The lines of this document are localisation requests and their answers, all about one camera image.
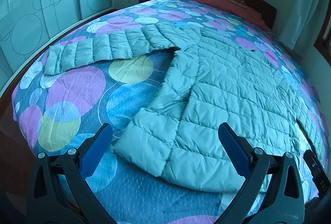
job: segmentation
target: bed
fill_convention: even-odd
[[[273,26],[276,9],[262,0],[245,0]],[[285,77],[306,103],[324,142],[322,164],[327,167],[330,147],[319,97],[311,81],[283,49],[271,31],[211,6],[192,0],[152,0],[104,15],[70,32],[54,46],[67,45],[101,34],[170,22],[175,27],[199,26],[217,30],[227,40],[260,51]],[[174,50],[154,51],[134,59],[99,61],[63,74],[44,74],[48,51],[29,68],[15,88],[13,118],[35,155],[58,155],[78,147],[104,122],[113,126],[114,145],[141,107],[160,89]],[[317,195],[303,153],[311,148],[300,125],[299,172],[305,201]],[[64,189],[74,202],[66,181]],[[95,173],[87,178],[98,200],[119,224],[212,224],[236,195],[235,192],[203,192],[170,184],[153,177],[114,154],[110,147]],[[250,213],[262,202],[259,194]]]

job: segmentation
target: white curtain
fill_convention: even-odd
[[[318,12],[317,5],[320,0],[297,0],[285,24],[279,40],[300,56],[304,56],[315,31],[312,18]]]

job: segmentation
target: metal bolt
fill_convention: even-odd
[[[71,149],[68,150],[68,154],[69,155],[74,155],[76,153],[76,151],[77,150],[75,148],[71,148]]]
[[[254,152],[257,154],[257,155],[262,155],[263,154],[263,150],[259,147],[257,147],[256,149],[254,149]]]
[[[38,154],[38,158],[39,159],[42,159],[42,158],[44,158],[45,157],[45,152],[40,152],[39,154]]]
[[[286,152],[285,153],[285,156],[289,159],[292,159],[293,158],[293,154],[291,152]]]

